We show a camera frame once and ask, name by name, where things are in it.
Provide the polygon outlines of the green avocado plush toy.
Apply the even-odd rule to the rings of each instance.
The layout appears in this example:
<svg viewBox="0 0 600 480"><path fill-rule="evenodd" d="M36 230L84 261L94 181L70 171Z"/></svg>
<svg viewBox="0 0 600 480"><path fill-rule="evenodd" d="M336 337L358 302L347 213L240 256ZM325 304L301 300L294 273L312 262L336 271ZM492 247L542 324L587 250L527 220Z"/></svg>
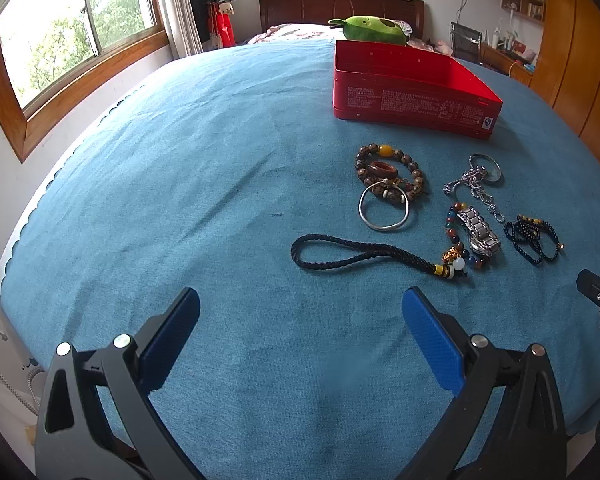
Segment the green avocado plush toy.
<svg viewBox="0 0 600 480"><path fill-rule="evenodd" d="M405 46L411 39L413 29L407 22L378 18L378 16L355 15L350 18L332 18L330 28L342 30L343 37L353 41L381 42Z"/></svg>

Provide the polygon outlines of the silver bangle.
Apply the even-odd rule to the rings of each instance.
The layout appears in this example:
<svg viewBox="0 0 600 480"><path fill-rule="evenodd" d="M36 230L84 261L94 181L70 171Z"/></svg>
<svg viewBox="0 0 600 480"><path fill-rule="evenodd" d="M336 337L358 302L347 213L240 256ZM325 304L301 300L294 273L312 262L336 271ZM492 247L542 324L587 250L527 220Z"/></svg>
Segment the silver bangle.
<svg viewBox="0 0 600 480"><path fill-rule="evenodd" d="M411 213L407 192L388 179L366 185L358 199L358 218L376 232L393 232L406 225Z"/></svg>

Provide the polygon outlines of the red tin box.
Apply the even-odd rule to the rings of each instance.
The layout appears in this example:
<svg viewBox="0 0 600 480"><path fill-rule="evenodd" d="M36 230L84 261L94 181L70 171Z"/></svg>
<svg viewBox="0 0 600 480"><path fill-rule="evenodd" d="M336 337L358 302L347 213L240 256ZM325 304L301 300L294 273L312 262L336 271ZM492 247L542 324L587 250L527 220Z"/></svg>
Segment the red tin box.
<svg viewBox="0 0 600 480"><path fill-rule="evenodd" d="M332 109L340 119L486 140L502 107L502 99L455 58L396 44L336 42Z"/></svg>

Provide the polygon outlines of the coat rack with clothes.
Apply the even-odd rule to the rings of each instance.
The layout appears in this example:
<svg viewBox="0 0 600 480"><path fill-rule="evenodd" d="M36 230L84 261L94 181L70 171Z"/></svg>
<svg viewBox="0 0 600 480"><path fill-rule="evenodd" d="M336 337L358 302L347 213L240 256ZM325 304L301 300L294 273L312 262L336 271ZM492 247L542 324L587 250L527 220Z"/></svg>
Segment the coat rack with clothes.
<svg viewBox="0 0 600 480"><path fill-rule="evenodd" d="M189 0L194 21L204 50L236 46L230 16L234 14L236 0Z"/></svg>

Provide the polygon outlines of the blue bed blanket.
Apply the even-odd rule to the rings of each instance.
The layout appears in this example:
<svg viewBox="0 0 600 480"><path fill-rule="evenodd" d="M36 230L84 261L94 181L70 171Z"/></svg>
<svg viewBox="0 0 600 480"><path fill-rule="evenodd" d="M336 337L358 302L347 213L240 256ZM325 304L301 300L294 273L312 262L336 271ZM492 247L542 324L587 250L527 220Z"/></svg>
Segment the blue bed blanket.
<svg viewBox="0 0 600 480"><path fill-rule="evenodd" d="M185 287L201 316L151 402L210 479L391 479L451 401L401 312L419 287L502 348L542 344L567 427L600 420L600 316L576 285L600 275L600 164L533 91L478 68L503 101L489 140L332 112L334 46L271 42L183 58L114 108L68 158L23 227L1 306L50 364L135 333ZM438 261L458 178L496 159L507 218L553 226L565 250L532 266L504 242L484 268L440 280L378 259L306 272L308 233ZM358 218L366 185L407 192L406 225Z"/></svg>

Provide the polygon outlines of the wooden wardrobe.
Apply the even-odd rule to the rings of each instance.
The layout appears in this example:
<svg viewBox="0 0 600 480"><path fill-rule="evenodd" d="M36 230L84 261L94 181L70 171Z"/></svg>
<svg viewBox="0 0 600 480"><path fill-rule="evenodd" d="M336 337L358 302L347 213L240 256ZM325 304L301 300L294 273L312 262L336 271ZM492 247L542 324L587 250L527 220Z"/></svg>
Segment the wooden wardrobe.
<svg viewBox="0 0 600 480"><path fill-rule="evenodd" d="M594 0L547 0L531 89L600 162L600 9Z"/></svg>

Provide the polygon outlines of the left window curtain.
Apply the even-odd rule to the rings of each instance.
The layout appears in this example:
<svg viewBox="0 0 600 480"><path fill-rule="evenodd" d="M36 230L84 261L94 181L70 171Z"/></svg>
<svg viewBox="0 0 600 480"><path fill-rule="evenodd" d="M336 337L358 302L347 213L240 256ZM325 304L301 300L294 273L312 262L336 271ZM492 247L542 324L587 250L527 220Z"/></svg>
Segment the left window curtain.
<svg viewBox="0 0 600 480"><path fill-rule="evenodd" d="M158 0L158 6L174 60L204 52L190 0Z"/></svg>

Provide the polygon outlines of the black braided cord charm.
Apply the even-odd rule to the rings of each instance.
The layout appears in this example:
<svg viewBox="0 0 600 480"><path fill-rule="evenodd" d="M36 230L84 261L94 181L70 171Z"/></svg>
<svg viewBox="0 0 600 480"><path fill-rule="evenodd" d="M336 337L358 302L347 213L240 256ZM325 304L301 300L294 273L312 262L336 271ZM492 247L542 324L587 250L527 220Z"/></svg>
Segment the black braided cord charm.
<svg viewBox="0 0 600 480"><path fill-rule="evenodd" d="M349 258L325 262L306 261L301 258L301 252L304 246L321 242L351 249L354 251L354 255ZM409 268L422 273L433 275L437 278L444 278L445 280L466 278L467 276L465 270L455 270L451 263L433 263L396 246L355 242L354 240L345 240L344 238L325 234L306 234L299 236L290 246L290 256L292 261L300 269L308 271L337 270L342 269L345 266L352 266L352 264L377 258L385 258L404 264L404 266L408 266Z"/></svg>

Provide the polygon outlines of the floral bed sheet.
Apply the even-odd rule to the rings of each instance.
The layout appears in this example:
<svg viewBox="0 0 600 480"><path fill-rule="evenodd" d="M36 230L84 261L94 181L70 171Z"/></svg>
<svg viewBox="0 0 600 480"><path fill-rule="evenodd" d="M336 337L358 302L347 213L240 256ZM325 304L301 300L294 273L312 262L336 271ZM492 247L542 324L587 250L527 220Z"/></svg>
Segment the floral bed sheet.
<svg viewBox="0 0 600 480"><path fill-rule="evenodd" d="M396 20L401 29L407 36L407 44L413 48L431 52L437 52L443 55L452 56L453 49L442 40L432 44L430 41L417 39L411 25L404 21ZM247 41L247 44L263 44L271 41L288 41L288 40L343 40L344 35L340 28L330 28L328 25L320 24L299 24L286 23L269 27L265 32L261 32L257 36L253 36Z"/></svg>

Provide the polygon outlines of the dark wooden headboard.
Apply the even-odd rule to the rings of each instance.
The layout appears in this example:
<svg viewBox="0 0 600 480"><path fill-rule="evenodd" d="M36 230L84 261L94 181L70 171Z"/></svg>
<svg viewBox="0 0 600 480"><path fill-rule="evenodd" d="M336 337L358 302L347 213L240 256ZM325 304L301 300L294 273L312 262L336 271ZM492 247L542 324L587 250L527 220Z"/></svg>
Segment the dark wooden headboard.
<svg viewBox="0 0 600 480"><path fill-rule="evenodd" d="M425 3L422 0L259 0L261 32L286 23L326 25L332 18L371 15L407 22L422 39Z"/></svg>

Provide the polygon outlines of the wooden desk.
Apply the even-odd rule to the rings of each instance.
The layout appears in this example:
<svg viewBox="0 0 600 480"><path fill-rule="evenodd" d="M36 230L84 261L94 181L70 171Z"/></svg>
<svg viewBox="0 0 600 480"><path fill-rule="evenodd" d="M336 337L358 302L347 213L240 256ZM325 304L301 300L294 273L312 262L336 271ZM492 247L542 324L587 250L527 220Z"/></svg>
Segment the wooden desk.
<svg viewBox="0 0 600 480"><path fill-rule="evenodd" d="M531 86L533 74L528 68L525 68L521 62L515 61L505 51L493 49L485 42L480 46L480 63L491 70L515 79L527 87Z"/></svg>

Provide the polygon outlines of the large wooden frame window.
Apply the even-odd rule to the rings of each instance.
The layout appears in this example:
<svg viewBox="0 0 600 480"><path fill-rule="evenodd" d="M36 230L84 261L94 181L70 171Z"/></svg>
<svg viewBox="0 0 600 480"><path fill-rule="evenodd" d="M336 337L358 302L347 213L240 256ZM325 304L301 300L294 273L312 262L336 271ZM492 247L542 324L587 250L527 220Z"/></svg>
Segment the large wooden frame window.
<svg viewBox="0 0 600 480"><path fill-rule="evenodd" d="M167 43L158 0L0 0L0 127L15 156Z"/></svg>

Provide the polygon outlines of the silver metal watch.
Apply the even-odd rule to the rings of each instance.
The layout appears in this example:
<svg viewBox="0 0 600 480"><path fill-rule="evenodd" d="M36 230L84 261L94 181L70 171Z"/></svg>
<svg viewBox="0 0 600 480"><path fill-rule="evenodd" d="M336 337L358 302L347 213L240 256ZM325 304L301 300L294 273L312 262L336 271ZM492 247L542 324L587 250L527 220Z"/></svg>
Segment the silver metal watch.
<svg viewBox="0 0 600 480"><path fill-rule="evenodd" d="M469 235L469 246L473 252L492 258L500 251L500 239L474 207L468 206L456 214Z"/></svg>

